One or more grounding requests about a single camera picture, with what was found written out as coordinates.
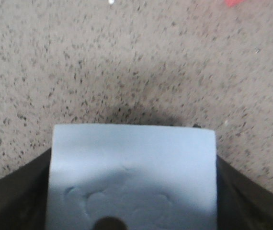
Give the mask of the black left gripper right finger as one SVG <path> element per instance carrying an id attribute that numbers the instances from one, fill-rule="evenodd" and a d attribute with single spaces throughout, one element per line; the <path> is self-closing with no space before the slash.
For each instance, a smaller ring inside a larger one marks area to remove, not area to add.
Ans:
<path id="1" fill-rule="evenodd" d="M 273 230 L 273 193 L 216 157 L 217 228 Z"/>

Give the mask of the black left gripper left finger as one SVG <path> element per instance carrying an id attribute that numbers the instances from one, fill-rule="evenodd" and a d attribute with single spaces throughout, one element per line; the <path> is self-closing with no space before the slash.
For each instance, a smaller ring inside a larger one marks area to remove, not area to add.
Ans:
<path id="1" fill-rule="evenodd" d="M 43 230 L 51 150 L 0 179 L 0 230 Z"/>

